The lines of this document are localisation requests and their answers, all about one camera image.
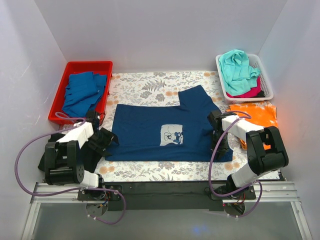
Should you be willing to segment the dark blue t shirt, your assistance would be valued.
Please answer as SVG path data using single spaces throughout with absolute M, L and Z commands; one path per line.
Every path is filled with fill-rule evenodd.
M 218 111 L 201 85 L 178 92 L 176 106 L 116 107 L 106 159 L 118 161 L 209 162 L 214 131 L 208 115 Z

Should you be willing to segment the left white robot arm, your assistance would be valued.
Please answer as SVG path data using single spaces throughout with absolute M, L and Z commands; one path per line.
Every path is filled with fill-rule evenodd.
M 95 200 L 107 200 L 110 194 L 100 174 L 94 173 L 100 158 L 111 154 L 107 148 L 119 144 L 118 136 L 100 126 L 100 114 L 88 111 L 85 122 L 56 141 L 48 142 L 44 150 L 45 182 L 49 185 L 77 184 L 83 194 Z

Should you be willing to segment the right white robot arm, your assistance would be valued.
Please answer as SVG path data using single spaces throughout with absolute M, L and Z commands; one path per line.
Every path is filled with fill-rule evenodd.
M 289 157 L 280 131 L 275 126 L 264 127 L 249 121 L 251 116 L 243 111 L 220 112 L 214 110 L 207 119 L 213 128 L 213 152 L 209 162 L 208 184 L 211 193 L 218 197 L 237 199 L 258 178 L 289 164 Z M 212 165 L 215 159 L 229 152 L 230 133 L 246 143 L 247 163 L 227 177 L 225 185 L 213 188 L 211 180 Z

